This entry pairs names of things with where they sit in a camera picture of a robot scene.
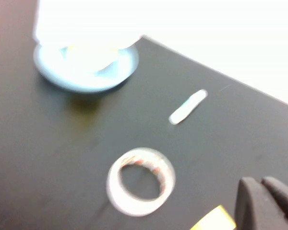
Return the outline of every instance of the metal ring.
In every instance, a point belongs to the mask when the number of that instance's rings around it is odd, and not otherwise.
[[[156,199],[141,199],[123,185],[120,170],[135,164],[148,168],[160,182]],[[160,152],[149,148],[136,148],[126,152],[111,166],[107,179],[107,194],[112,205],[120,212],[134,217],[156,211],[167,200],[175,185],[175,171],[170,161]]]

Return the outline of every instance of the roll of tape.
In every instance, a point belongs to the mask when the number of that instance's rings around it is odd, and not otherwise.
[[[141,199],[123,185],[120,170],[135,164],[148,168],[160,182],[156,199]],[[167,200],[175,186],[175,171],[170,161],[160,152],[149,148],[136,148],[122,155],[111,166],[107,179],[107,194],[112,205],[120,212],[134,217],[146,216]]]

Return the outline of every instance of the white object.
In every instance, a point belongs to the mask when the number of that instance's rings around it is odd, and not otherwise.
[[[55,49],[98,44],[91,58],[94,54],[99,58],[101,48],[124,49],[140,39],[137,8],[127,0],[39,0],[33,38],[41,46]]]
[[[171,124],[176,125],[183,121],[203,99],[208,95],[206,90],[199,90],[192,94],[172,115],[168,118]]]
[[[148,168],[160,181],[160,195],[145,200],[132,195],[122,184],[120,170],[128,164]],[[111,166],[107,179],[107,194],[112,205],[120,212],[134,217],[148,215],[158,209],[169,197],[175,185],[175,172],[170,161],[160,152],[136,148],[122,155]]]

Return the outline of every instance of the white container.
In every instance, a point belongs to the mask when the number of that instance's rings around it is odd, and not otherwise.
[[[40,0],[34,61],[52,83],[99,92],[127,79],[138,65],[139,12],[130,2]]]

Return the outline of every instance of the black tabletop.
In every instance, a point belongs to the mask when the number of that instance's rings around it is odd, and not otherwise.
[[[35,4],[0,0],[0,229],[188,230],[219,204],[233,214],[243,176],[288,184],[287,105],[147,39],[122,86],[61,90],[33,64]],[[200,89],[208,97],[170,125]],[[106,195],[110,166],[136,147],[162,152],[176,172],[169,199],[142,218],[120,213]],[[137,195],[157,196],[146,170],[123,176]]]

